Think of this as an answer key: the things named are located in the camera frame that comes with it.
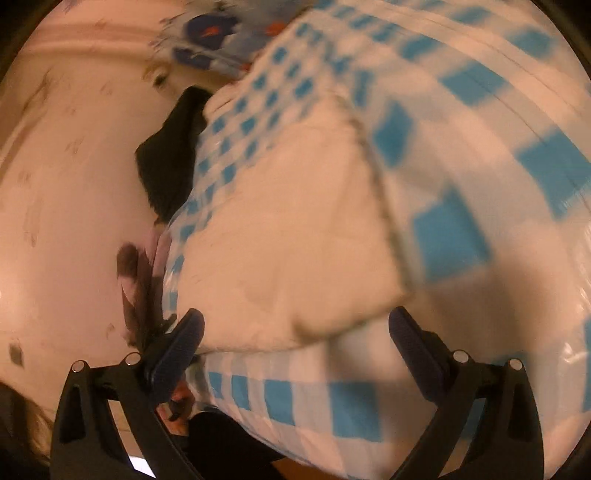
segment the blue and white checkered blanket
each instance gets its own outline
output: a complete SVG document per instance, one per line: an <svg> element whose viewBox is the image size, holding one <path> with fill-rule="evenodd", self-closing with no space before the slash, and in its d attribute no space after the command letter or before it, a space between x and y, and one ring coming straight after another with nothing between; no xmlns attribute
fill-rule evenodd
<svg viewBox="0 0 591 480"><path fill-rule="evenodd" d="M336 89L368 133L397 222L416 291L407 307L452 349L524 360L551 474L591 410L591 98L579 70L557 32L504 2L319 1L202 133L193 192L171 223L165 316L189 236ZM207 355L189 377L252 435L344 478L388 478L434 411L386 319L296 351Z"/></svg>

